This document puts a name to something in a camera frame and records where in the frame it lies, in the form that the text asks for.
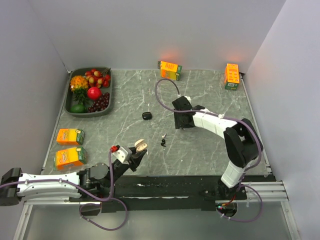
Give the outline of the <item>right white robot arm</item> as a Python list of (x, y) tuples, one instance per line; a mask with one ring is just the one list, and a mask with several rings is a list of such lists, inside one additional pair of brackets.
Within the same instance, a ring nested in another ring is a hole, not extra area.
[(247, 171), (262, 159), (263, 145), (251, 121), (225, 118), (203, 106), (192, 106), (185, 96), (174, 100), (172, 105), (176, 129), (202, 128), (224, 139), (229, 162), (220, 178), (218, 193), (223, 199), (230, 199)]

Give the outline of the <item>beige earbud charging case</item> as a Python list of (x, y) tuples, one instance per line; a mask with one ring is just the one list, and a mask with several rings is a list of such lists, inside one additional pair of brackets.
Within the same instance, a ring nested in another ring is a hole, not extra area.
[(139, 139), (134, 143), (134, 147), (137, 153), (140, 153), (147, 149), (148, 144), (145, 142), (144, 139)]

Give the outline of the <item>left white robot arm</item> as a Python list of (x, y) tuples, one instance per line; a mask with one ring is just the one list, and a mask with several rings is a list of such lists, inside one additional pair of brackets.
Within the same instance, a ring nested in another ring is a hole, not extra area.
[(115, 182), (127, 171), (136, 171), (147, 148), (113, 146), (108, 164), (97, 163), (79, 172), (58, 175), (35, 175), (15, 167), (0, 180), (1, 206), (15, 206), (22, 199), (65, 197), (98, 202), (112, 201)]

